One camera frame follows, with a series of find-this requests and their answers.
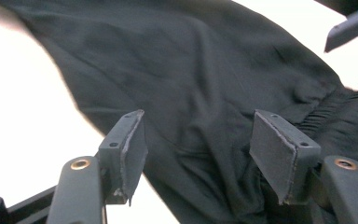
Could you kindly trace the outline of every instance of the brass screw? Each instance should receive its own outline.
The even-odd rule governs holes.
[[[84,168],[88,167],[90,165],[90,161],[88,160],[78,160],[74,161],[71,164],[72,170],[83,170]]]
[[[357,165],[353,161],[348,161],[344,159],[336,159],[335,164],[342,169],[346,170],[357,170]]]

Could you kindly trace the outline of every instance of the dark garment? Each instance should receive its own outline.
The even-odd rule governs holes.
[[[145,174],[181,223],[267,223],[248,153],[255,109],[293,122],[324,155],[358,159],[358,95],[281,27],[236,3],[0,4],[45,46],[103,133],[124,111],[145,111]]]

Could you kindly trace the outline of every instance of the crumpled fabric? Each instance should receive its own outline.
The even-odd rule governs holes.
[[[319,141],[323,156],[358,160],[358,95],[283,28],[241,5],[0,4],[46,48],[101,132],[126,111],[145,111],[144,172],[181,223],[269,222],[248,153],[255,109],[294,123]]]

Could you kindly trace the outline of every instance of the white surface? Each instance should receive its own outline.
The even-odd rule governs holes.
[[[344,18],[317,3],[242,0],[288,30],[358,89],[358,38],[324,53],[328,31]],[[0,196],[7,206],[58,182],[72,158],[94,155],[102,137],[76,111],[60,71],[24,25],[0,8]],[[132,207],[109,206],[112,223],[175,223],[145,179]]]

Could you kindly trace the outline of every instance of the black cloth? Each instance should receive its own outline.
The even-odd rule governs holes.
[[[145,111],[145,174],[181,223],[268,222],[248,153],[255,109],[293,122],[324,155],[358,159],[357,95],[281,27],[236,3],[0,4],[48,50],[103,133],[124,111]]]

